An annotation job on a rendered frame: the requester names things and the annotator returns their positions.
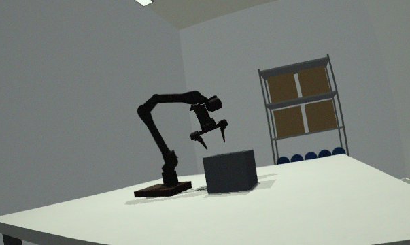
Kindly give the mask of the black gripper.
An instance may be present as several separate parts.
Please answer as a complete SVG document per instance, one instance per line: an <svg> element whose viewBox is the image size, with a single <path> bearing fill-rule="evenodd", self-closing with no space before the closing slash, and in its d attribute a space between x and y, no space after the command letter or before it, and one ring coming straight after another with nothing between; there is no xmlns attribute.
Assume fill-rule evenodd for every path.
<svg viewBox="0 0 410 245"><path fill-rule="evenodd" d="M199 123L201 124L201 122L206 121L209 117L210 117L209 114L207 114L207 115L205 115L205 116L203 116L203 117L198 118ZM228 125L228 123L227 123L227 121L224 119L224 120L219 121L218 124L216 124L215 126L213 126L213 129L212 129L212 130L214 130L214 129L217 129L218 127L220 127L220 130L221 130L221 133L222 133L222 137L223 137L224 142L225 142L224 129L226 128L227 125ZM193 132L193 133L190 134L190 138L191 138L191 140L199 141L199 142L206 148L206 150L207 150L207 147L206 147L206 145L205 145L205 142L203 141L202 137L200 136L200 135L202 135L202 134L204 134L203 131L199 131L199 132L198 132L198 131L195 131L195 132Z"/></svg>

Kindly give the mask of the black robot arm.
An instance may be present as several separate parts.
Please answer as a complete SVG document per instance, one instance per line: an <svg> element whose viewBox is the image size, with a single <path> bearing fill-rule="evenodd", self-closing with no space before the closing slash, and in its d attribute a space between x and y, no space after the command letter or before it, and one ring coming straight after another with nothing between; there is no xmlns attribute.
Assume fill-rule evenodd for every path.
<svg viewBox="0 0 410 245"><path fill-rule="evenodd" d="M162 136L160 135L158 129L156 128L156 125L152 120L151 111L157 103L177 102L192 104L190 111L194 110L197 118L209 114L208 111L213 112L222 108L222 102L216 95L210 98L206 98L199 91L188 91L185 93L174 93L167 95L154 94L143 105L138 107L137 113L150 130L150 133L152 134L153 139L158 145L165 162L162 167L162 170L164 172L162 173L163 185L161 186L173 186L174 184L180 183L178 182L177 174L175 171L175 167L177 167L178 164L178 156L176 155L174 150L171 151L165 144ZM201 129L203 133L206 133L207 131L211 131L213 129L213 126L215 125L215 120L209 117L206 121L201 122Z"/></svg>

